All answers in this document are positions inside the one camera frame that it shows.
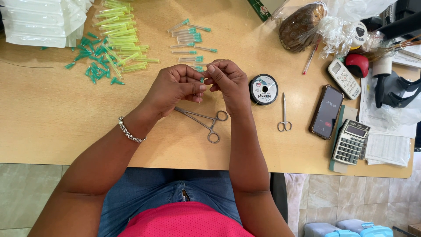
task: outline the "jeans zipper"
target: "jeans zipper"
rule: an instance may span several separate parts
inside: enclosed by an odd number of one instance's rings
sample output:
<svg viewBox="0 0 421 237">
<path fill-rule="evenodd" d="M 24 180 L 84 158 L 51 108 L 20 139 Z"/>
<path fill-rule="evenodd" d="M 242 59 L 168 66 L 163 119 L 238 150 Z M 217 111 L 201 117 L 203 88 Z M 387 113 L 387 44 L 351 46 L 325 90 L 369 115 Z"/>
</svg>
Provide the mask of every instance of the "jeans zipper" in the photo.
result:
<svg viewBox="0 0 421 237">
<path fill-rule="evenodd" d="M 187 194 L 187 192 L 186 192 L 186 190 L 185 190 L 185 189 L 183 189 L 183 197 L 184 197 L 184 199 L 185 199 L 187 202 L 190 202 L 190 197 L 189 197 L 189 195 Z"/>
</svg>

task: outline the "woman's left hand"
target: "woman's left hand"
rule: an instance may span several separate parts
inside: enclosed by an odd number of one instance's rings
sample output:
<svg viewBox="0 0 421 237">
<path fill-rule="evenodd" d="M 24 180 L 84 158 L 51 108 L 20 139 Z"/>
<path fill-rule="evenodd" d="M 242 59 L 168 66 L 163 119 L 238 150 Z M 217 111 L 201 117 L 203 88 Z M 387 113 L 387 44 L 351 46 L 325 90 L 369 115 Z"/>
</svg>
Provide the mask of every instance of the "woman's left hand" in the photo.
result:
<svg viewBox="0 0 421 237">
<path fill-rule="evenodd" d="M 140 105 L 148 107 L 160 119 L 180 100 L 199 103 L 206 90 L 206 85 L 200 82 L 201 77 L 203 74 L 187 65 L 163 68 Z"/>
</svg>

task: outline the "nth logo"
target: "nth logo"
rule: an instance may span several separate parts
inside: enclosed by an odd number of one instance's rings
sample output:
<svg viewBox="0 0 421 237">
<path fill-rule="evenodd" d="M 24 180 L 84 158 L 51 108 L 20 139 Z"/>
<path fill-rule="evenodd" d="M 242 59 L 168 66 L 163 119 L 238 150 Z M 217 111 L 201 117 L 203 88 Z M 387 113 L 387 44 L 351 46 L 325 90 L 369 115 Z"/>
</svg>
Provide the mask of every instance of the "nth logo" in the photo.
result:
<svg viewBox="0 0 421 237">
<path fill-rule="evenodd" d="M 264 16 L 266 16 L 269 11 L 267 10 L 267 8 L 265 6 L 261 6 L 260 7 L 260 13 L 262 13 Z"/>
</svg>

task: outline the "calculator keypad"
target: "calculator keypad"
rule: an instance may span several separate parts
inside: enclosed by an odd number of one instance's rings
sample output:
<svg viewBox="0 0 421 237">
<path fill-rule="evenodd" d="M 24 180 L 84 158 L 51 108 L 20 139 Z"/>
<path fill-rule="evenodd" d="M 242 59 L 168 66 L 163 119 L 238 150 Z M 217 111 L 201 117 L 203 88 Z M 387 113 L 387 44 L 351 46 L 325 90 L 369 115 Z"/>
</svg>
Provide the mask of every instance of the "calculator keypad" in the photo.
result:
<svg viewBox="0 0 421 237">
<path fill-rule="evenodd" d="M 351 137 L 351 139 L 341 138 L 335 159 L 347 162 L 348 164 L 357 164 L 360 156 L 362 143 L 364 141 Z"/>
</svg>

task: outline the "jeans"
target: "jeans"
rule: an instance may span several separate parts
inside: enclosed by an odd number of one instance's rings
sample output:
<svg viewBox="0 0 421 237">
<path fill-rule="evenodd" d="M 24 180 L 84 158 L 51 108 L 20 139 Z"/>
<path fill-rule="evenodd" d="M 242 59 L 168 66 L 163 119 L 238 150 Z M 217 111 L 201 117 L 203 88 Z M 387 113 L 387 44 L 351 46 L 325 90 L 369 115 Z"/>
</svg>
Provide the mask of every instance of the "jeans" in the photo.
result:
<svg viewBox="0 0 421 237">
<path fill-rule="evenodd" d="M 117 236 L 142 211 L 185 201 L 206 204 L 241 224 L 228 171 L 128 167 L 105 197 L 98 237 Z"/>
</svg>

